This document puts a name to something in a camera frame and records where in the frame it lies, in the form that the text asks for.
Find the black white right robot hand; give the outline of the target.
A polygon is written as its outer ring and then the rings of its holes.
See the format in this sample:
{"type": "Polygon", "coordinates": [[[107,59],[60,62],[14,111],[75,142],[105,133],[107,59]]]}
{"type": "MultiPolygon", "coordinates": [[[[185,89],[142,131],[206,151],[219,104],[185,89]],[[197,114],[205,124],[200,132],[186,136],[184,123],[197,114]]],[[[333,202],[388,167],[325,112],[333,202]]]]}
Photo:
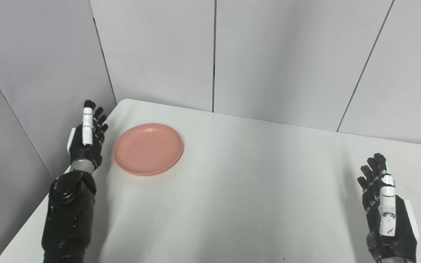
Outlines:
{"type": "Polygon", "coordinates": [[[410,203],[396,193],[386,157],[376,153],[361,166],[361,202],[369,233],[368,251],[376,263],[416,263],[417,230],[410,203]]]}

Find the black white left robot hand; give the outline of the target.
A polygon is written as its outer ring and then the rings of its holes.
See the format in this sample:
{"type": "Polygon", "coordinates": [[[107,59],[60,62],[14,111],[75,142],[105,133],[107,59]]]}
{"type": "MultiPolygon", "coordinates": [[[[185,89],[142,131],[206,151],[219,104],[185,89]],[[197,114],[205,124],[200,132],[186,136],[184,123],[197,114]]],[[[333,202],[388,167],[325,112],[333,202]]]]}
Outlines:
{"type": "Polygon", "coordinates": [[[101,165],[101,151],[105,133],[109,126],[107,115],[102,107],[97,107],[92,100],[83,104],[81,124],[72,128],[67,150],[70,155],[70,171],[80,170],[92,174],[101,165]]]}

